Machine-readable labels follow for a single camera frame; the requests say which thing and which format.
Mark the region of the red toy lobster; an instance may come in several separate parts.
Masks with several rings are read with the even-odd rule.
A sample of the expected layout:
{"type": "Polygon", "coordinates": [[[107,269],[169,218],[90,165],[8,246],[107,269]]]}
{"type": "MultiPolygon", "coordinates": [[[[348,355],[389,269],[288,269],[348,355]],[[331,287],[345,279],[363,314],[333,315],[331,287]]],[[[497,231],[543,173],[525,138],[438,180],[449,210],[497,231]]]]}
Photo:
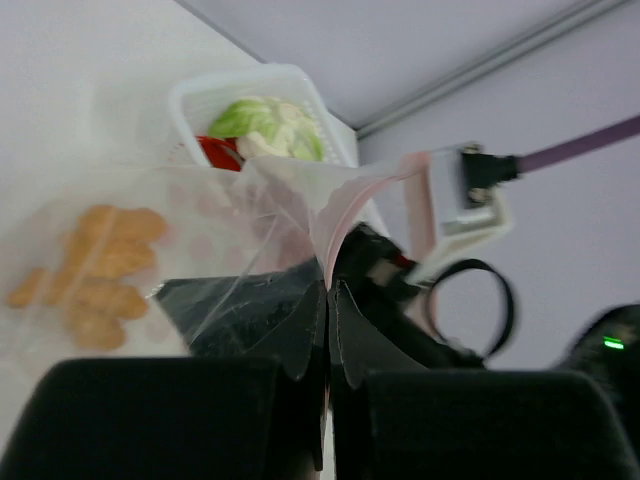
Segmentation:
{"type": "Polygon", "coordinates": [[[196,139],[212,167],[236,172],[242,170],[244,158],[238,153],[235,138],[197,136],[196,139]]]}

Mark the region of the clear zip top bag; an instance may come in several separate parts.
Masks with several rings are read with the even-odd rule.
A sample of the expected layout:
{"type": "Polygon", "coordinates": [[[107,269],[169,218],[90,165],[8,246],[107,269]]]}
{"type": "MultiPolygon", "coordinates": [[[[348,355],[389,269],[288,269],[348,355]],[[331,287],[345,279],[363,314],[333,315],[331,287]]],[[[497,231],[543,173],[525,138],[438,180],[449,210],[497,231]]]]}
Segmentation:
{"type": "Polygon", "coordinates": [[[243,277],[279,272],[317,260],[320,280],[330,280],[340,247],[382,190],[404,183],[427,163],[426,153],[396,164],[370,165],[329,198],[308,226],[278,206],[265,188],[248,184],[248,163],[239,172],[187,165],[96,170],[45,196],[1,237],[1,364],[37,376],[53,364],[79,357],[192,356],[155,295],[171,279],[243,277]],[[89,207],[109,204],[149,208],[168,231],[153,244],[156,266],[129,277],[148,301],[148,313],[126,321],[125,344],[111,351],[77,347],[57,307],[6,304],[12,289],[35,268],[55,270],[62,236],[75,229],[89,207]]]}

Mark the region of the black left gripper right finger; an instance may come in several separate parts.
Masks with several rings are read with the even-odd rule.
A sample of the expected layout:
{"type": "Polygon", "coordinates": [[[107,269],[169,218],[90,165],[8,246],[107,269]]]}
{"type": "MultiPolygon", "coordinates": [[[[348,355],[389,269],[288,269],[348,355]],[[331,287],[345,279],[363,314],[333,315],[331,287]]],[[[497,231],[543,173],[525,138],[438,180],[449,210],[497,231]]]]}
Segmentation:
{"type": "Polygon", "coordinates": [[[428,370],[328,296],[339,479],[635,479],[639,460],[598,385],[572,371],[428,370]]]}

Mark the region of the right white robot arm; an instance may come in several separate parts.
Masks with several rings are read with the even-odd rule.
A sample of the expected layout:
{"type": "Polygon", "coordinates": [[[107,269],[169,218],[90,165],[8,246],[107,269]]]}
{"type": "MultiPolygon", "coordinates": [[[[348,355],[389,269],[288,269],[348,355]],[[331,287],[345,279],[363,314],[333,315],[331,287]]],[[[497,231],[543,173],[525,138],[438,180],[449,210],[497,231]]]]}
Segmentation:
{"type": "MultiPolygon", "coordinates": [[[[477,259],[446,267],[426,288],[411,285],[415,269],[391,240],[365,223],[357,224],[342,244],[334,278],[354,300],[368,325],[403,354],[427,369],[483,369],[502,350],[516,327],[516,299],[507,279],[477,259]],[[494,276],[501,289],[501,328],[483,354],[457,346],[438,330],[424,332],[405,314],[422,298],[429,306],[435,286],[465,271],[494,276]]],[[[303,306],[306,290],[318,284],[315,259],[280,272],[244,277],[171,279],[156,293],[162,311],[199,357],[239,356],[257,345],[303,306]]],[[[630,429],[639,425],[639,307],[616,307],[589,325],[559,364],[583,372],[604,390],[630,429]]]]}

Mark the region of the white toy cauliflower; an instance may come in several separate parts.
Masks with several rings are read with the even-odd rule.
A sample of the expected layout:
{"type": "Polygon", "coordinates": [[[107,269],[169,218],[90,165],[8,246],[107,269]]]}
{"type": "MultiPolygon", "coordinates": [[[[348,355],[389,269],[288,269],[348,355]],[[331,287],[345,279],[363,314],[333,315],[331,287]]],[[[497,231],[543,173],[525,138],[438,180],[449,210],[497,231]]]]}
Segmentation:
{"type": "Polygon", "coordinates": [[[302,106],[279,97],[240,98],[213,120],[207,136],[235,138],[245,160],[262,156],[325,159],[318,123],[302,106]]]}

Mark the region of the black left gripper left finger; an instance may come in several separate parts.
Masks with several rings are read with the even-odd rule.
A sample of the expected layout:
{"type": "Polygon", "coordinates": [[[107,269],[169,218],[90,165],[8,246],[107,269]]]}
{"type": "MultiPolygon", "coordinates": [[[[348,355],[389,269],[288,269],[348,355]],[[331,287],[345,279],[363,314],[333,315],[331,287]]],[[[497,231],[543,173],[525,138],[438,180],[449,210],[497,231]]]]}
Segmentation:
{"type": "Polygon", "coordinates": [[[38,382],[5,479],[316,479],[327,292],[305,291],[245,354],[67,360],[38,382]]]}

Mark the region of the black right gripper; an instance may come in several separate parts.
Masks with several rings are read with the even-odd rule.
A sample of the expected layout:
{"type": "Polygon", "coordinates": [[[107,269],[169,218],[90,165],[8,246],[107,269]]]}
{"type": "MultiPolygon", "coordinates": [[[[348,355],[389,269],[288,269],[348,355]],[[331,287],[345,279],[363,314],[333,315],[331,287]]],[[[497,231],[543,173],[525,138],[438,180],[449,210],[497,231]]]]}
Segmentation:
{"type": "MultiPolygon", "coordinates": [[[[334,278],[346,283],[361,314],[396,348],[429,369],[481,369],[482,361],[436,341],[406,310],[427,290],[406,277],[416,266],[391,240],[358,223],[345,237],[334,278]]],[[[155,301],[195,357],[240,356],[293,312],[321,279],[318,262],[243,277],[172,279],[155,301]]]]}

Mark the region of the orange toy food piece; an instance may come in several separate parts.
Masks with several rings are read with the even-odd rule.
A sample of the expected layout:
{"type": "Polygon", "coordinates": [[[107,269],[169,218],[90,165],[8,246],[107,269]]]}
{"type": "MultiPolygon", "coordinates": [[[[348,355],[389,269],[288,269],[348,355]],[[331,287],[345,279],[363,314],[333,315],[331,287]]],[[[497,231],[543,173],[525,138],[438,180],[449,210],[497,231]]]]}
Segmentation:
{"type": "Polygon", "coordinates": [[[124,323],[149,310],[139,288],[126,279],[156,266],[152,246],[167,231],[165,218],[152,209],[93,205],[77,218],[74,230],[63,234],[59,267],[33,269],[10,291],[6,304],[57,307],[77,347],[120,348],[126,341],[124,323]]]}

